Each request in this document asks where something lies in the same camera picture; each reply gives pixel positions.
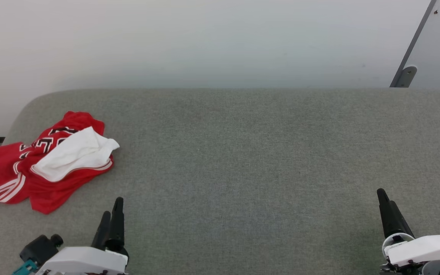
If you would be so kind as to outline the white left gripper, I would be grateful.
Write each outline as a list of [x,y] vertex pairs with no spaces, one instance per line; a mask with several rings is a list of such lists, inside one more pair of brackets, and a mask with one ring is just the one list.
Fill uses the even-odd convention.
[[124,275],[129,257],[125,249],[125,217],[122,197],[115,200],[112,212],[105,211],[91,247],[65,247],[47,260],[37,275]]

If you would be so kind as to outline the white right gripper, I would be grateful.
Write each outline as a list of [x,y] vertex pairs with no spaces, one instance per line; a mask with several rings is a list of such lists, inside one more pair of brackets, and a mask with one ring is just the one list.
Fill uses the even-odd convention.
[[386,191],[377,189],[379,210],[384,237],[381,250],[394,267],[422,264],[440,260],[440,235],[428,235],[415,239],[407,221],[395,201]]

